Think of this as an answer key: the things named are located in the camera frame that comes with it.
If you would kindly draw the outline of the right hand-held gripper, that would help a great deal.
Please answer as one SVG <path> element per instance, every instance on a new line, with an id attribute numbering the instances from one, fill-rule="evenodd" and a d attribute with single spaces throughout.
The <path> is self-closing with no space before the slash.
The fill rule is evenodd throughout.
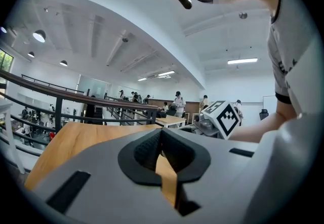
<path id="1" fill-rule="evenodd" d="M 204 135 L 228 140 L 239 126 L 240 117 L 229 101 L 215 101 L 195 116 L 193 125 Z"/>

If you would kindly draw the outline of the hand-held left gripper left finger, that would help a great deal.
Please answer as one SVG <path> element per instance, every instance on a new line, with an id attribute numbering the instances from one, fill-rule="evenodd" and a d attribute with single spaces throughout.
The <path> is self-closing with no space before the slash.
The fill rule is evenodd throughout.
<path id="1" fill-rule="evenodd" d="M 175 223 L 181 219 L 161 192 L 155 166 L 160 129 L 86 148 L 33 189 L 64 223 Z"/>

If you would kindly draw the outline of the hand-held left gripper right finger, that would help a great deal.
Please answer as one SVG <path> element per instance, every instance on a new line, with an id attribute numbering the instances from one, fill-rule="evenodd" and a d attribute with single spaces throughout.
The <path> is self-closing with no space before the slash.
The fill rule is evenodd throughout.
<path id="1" fill-rule="evenodd" d="M 247 223 L 250 199 L 234 187 L 257 145 L 162 128 L 161 149 L 174 173 L 161 172 L 162 191 L 171 192 L 168 223 Z"/>

